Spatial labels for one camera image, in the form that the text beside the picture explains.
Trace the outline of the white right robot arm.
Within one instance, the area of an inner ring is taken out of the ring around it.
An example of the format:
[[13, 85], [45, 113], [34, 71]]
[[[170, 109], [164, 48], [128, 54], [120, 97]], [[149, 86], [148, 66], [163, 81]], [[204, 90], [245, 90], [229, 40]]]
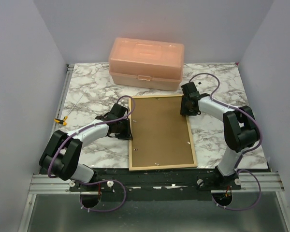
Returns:
[[213, 176], [213, 185], [224, 189], [230, 184], [229, 176], [235, 174], [235, 168], [243, 154], [261, 145], [262, 135], [252, 110], [248, 106], [240, 108], [228, 106], [211, 99], [208, 94], [188, 94], [181, 99], [180, 114], [197, 116], [206, 113], [223, 123], [224, 140], [227, 148], [216, 169], [219, 174]]

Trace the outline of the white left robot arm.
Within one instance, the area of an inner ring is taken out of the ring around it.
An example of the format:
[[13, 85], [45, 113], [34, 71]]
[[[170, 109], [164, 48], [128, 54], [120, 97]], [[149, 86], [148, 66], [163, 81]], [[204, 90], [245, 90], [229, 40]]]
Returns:
[[120, 140], [132, 140], [128, 109], [115, 103], [110, 112], [95, 117], [86, 126], [70, 132], [55, 131], [39, 160], [39, 166], [61, 180], [76, 180], [87, 191], [97, 187], [94, 170], [79, 163], [82, 148], [113, 134]]

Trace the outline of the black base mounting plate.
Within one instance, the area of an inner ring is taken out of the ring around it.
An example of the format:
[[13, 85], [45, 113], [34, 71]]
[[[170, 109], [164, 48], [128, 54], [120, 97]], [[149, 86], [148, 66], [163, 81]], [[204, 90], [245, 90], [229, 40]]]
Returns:
[[171, 187], [192, 187], [200, 191], [221, 190], [227, 188], [240, 190], [241, 185], [236, 184], [238, 174], [223, 177], [216, 169], [159, 169], [129, 171], [127, 168], [96, 168], [90, 183], [104, 181], [102, 187], [107, 188], [107, 181], [121, 182], [126, 188], [140, 187], [156, 190], [157, 187], [170, 189]]

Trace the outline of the yellow black clamp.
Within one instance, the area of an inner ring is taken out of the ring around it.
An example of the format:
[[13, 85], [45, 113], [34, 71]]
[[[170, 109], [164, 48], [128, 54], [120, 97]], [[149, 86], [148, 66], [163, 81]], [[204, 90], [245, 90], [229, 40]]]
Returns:
[[66, 126], [67, 125], [67, 122], [66, 122], [67, 118], [68, 118], [67, 116], [65, 116], [63, 119], [55, 118], [54, 121], [58, 124]]

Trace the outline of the orange translucent plastic box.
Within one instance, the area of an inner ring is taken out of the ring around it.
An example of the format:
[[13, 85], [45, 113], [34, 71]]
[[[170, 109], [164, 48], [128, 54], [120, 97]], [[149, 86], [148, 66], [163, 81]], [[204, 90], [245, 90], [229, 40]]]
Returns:
[[176, 91], [183, 78], [183, 44], [116, 38], [109, 74], [117, 85]]

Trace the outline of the aluminium rail frame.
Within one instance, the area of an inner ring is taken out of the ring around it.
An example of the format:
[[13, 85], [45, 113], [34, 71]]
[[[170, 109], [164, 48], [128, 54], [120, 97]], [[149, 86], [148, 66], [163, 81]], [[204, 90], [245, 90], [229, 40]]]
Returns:
[[[67, 92], [69, 89], [69, 85], [71, 82], [72, 73], [74, 70], [74, 64], [67, 64], [67, 72], [64, 79], [63, 89], [60, 95], [57, 111], [55, 114], [55, 118], [61, 118], [62, 112], [64, 108], [64, 103], [66, 100]], [[47, 175], [43, 174], [37, 174], [33, 175], [31, 178], [31, 183], [29, 186], [28, 194], [42, 194], [43, 192], [52, 191], [52, 188], [55, 188], [56, 184], [67, 184], [65, 181], [57, 180], [57, 179], [51, 179]]]

